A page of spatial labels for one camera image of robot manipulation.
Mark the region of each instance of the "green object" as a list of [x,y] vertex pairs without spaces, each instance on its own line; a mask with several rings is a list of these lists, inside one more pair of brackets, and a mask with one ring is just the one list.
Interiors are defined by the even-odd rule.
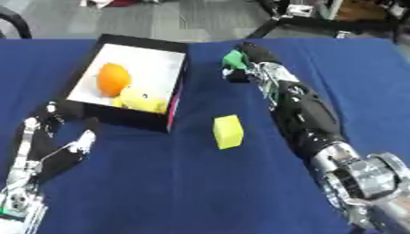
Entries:
[[243,63],[244,54],[238,50],[233,50],[225,57],[223,57],[223,66],[229,66],[231,69],[247,69],[246,65]]

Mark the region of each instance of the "black box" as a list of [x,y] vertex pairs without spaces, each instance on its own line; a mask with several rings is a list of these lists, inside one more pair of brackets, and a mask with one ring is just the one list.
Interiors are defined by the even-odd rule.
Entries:
[[[159,113],[113,106],[113,99],[96,92],[96,72],[106,63],[124,66],[131,77],[137,73],[138,82],[135,85],[133,77],[133,86],[151,86],[151,90],[156,86],[154,89],[159,93],[156,96],[161,97],[159,100],[167,106],[167,110]],[[96,117],[101,122],[169,132],[182,92],[187,63],[187,45],[183,43],[102,35],[73,73],[61,98],[72,105],[79,105],[83,118]]]

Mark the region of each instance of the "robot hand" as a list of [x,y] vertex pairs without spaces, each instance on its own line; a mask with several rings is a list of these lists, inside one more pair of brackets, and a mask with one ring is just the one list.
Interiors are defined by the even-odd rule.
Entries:
[[334,111],[270,51],[245,42],[225,56],[223,67],[229,82],[256,82],[289,147],[350,224],[410,233],[410,174],[397,156],[360,157]]
[[86,121],[85,132],[76,141],[62,147],[53,144],[59,127],[76,117],[80,112],[74,106],[51,101],[39,106],[18,127],[13,160],[0,192],[2,234],[35,234],[47,210],[39,186],[72,168],[90,152],[96,138],[96,119]]

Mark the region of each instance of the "yellow toy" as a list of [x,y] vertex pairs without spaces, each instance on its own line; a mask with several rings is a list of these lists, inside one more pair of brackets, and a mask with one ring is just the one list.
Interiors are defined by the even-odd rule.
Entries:
[[123,88],[121,94],[113,99],[113,106],[143,112],[165,113],[167,111],[165,100],[161,100],[153,94],[142,92],[133,85]]
[[213,134],[220,150],[239,146],[243,140],[243,128],[236,114],[215,118]]

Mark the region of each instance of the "yellow rubber duck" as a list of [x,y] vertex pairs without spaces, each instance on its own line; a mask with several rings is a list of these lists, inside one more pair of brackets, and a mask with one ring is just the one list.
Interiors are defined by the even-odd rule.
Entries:
[[137,86],[128,85],[120,95],[113,99],[113,106],[143,112],[165,113],[167,102],[154,94],[139,90]]

